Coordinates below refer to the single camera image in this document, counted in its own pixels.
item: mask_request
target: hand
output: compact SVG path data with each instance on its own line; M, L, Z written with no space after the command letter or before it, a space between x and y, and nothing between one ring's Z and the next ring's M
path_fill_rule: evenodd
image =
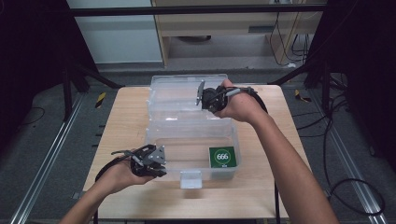
M229 79L225 79L222 84L225 88L233 87ZM232 118L252 124L256 115L262 114L263 110L256 99L245 92L237 93L229 97L227 106L215 115L220 118Z
M116 193L132 185L144 185L154 177L137 176L131 171L130 161L121 161L110 167L94 184L105 195Z

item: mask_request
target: clear plastic container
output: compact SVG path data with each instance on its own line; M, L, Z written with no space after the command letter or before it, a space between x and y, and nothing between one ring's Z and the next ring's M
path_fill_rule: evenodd
M157 180L180 180L183 189L198 189L202 180L231 179L241 162L236 127L229 119L151 121L146 144L164 146L167 175ZM235 165L213 168L209 149L222 147L233 147Z
M150 120L217 119L202 105L196 105L198 87L205 81L205 88L216 88L227 78L218 75L154 76L148 98Z
M215 89L225 78L225 74L152 78L146 144L164 146L167 172L156 181L179 180L182 189L199 189L203 180L233 178L241 162L233 121L196 105L203 80L205 89Z

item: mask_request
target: plastic box lid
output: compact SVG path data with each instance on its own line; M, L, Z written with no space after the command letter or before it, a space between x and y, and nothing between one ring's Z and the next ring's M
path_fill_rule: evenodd
M227 78L217 75L175 75L154 76L151 80L148 98L150 120L175 119L218 119L201 104L196 105L198 87L205 81L205 88L216 88Z

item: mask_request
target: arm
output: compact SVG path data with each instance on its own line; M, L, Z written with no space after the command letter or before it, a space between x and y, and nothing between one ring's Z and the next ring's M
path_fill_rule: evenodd
M233 84L225 80L223 85L231 87ZM254 128L293 223L338 223L318 181L274 120L254 98L246 93L236 94L216 115L247 122Z
M102 177L82 196L61 220L66 223L88 223L106 196L132 185L143 185L153 177L139 177L132 173L129 161L121 161L110 167Z

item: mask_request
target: green label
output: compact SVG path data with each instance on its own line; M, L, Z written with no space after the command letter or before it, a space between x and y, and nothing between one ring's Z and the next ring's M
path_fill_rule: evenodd
M236 157L233 147L210 147L210 167L227 168L236 166Z

